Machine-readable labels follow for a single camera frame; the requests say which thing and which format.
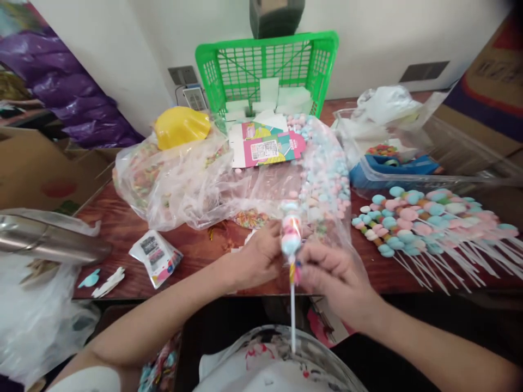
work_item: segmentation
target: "black object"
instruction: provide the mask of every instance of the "black object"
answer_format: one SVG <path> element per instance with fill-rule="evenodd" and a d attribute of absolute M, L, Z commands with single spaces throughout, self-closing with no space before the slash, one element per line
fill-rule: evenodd
<path fill-rule="evenodd" d="M 252 35 L 256 39 L 294 35 L 304 8 L 305 0 L 251 0 Z"/>

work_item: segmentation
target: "green plastic basket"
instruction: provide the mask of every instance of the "green plastic basket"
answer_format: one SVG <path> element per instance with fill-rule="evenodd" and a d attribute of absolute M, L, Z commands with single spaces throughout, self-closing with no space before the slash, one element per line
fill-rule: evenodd
<path fill-rule="evenodd" d="M 226 102 L 245 99 L 252 108 L 260 100 L 259 80 L 279 77 L 281 87 L 310 91 L 310 114 L 319 118 L 338 44 L 338 34 L 327 31 L 199 45 L 196 63 L 211 111 L 223 117 Z"/>

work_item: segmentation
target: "white plastic bag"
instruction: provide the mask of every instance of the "white plastic bag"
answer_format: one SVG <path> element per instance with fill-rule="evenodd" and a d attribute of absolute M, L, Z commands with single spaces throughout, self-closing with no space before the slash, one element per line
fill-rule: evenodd
<path fill-rule="evenodd" d="M 358 111 L 364 111 L 365 119 L 379 125 L 414 114 L 421 106 L 421 103 L 413 100 L 409 91 L 400 85 L 367 90 L 358 98 Z"/>
<path fill-rule="evenodd" d="M 160 151 L 153 138 L 122 150 L 113 172 L 118 194 L 149 223 L 168 231 L 187 223 L 206 229 L 240 211 L 250 178 L 234 176 L 233 154 L 214 130 L 205 140 Z"/>
<path fill-rule="evenodd" d="M 28 209 L 3 210 L 69 230 L 95 236 L 100 224 L 90 228 L 79 219 L 54 212 Z M 71 301 L 80 268 L 62 264 L 50 280 L 21 286 L 29 274 L 27 256 L 0 254 L 0 373 L 22 383 L 26 390 L 40 377 L 77 353 L 93 333 L 100 318 L 89 302 Z"/>

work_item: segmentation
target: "purple plastic bag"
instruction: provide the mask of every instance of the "purple plastic bag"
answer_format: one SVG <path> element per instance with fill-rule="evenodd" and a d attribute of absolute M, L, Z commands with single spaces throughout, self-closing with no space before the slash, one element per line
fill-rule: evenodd
<path fill-rule="evenodd" d="M 127 147 L 144 139 L 50 28 L 0 40 L 0 62 L 25 80 L 78 145 Z"/>

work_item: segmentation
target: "hand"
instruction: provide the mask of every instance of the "hand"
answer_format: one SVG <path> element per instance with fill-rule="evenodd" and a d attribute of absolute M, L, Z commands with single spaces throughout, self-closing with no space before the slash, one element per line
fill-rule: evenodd
<path fill-rule="evenodd" d="M 300 286 L 325 295 L 332 311 L 350 327 L 365 333 L 379 323 L 385 301 L 371 287 L 356 251 L 307 242 L 297 259 L 303 264 Z"/>
<path fill-rule="evenodd" d="M 256 287 L 275 279 L 282 271 L 281 222 L 271 220 L 237 253 L 216 262 L 223 267 L 232 290 Z"/>

